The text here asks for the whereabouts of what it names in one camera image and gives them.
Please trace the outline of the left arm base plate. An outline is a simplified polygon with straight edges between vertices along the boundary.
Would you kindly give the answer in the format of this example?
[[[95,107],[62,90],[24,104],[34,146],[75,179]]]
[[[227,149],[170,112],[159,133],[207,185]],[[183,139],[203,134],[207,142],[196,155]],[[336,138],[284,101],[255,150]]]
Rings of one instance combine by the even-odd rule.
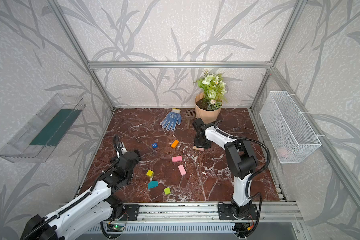
[[[127,204],[123,206],[121,221],[137,221],[139,215],[140,205]]]

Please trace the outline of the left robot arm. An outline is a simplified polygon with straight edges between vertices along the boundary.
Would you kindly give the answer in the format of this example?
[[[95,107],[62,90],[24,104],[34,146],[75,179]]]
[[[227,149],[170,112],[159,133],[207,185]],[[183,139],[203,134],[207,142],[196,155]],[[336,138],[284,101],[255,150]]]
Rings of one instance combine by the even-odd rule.
[[[75,240],[96,223],[124,216],[124,202],[115,192],[131,183],[142,158],[138,150],[127,151],[118,135],[114,135],[113,145],[117,155],[94,183],[54,212],[32,217],[22,233],[23,240]]]

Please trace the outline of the natural wood block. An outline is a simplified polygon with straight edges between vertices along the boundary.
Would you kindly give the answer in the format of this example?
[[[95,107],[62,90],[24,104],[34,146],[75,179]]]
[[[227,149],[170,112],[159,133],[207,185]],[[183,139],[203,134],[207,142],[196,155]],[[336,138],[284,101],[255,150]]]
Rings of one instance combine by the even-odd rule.
[[[204,151],[204,150],[205,150],[204,148],[198,148],[198,147],[196,147],[196,146],[193,146],[193,149],[194,149],[194,150],[197,150],[197,151]]]

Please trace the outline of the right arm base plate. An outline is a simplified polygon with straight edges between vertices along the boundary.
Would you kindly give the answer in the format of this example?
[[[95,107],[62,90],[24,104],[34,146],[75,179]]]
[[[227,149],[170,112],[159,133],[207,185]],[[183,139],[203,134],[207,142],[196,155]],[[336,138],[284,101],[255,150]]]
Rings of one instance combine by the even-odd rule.
[[[257,220],[259,215],[259,210],[255,204],[250,201],[244,206],[238,206],[236,203],[232,202],[230,204],[225,204],[219,202],[217,204],[219,220]]]

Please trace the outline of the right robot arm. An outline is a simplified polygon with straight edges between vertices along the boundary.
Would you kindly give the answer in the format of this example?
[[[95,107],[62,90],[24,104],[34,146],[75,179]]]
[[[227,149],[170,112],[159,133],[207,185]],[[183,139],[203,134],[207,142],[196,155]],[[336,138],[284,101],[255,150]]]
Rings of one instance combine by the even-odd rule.
[[[219,121],[209,124],[202,119],[193,121],[196,131],[194,144],[197,148],[208,149],[212,143],[225,150],[227,165],[234,176],[234,193],[232,203],[218,207],[222,214],[220,220],[258,220],[261,213],[261,193],[251,195],[251,183],[254,177],[262,173],[270,164],[269,149],[261,142],[230,135],[219,128]],[[266,163],[257,170],[258,159],[251,143],[257,144],[266,151]]]

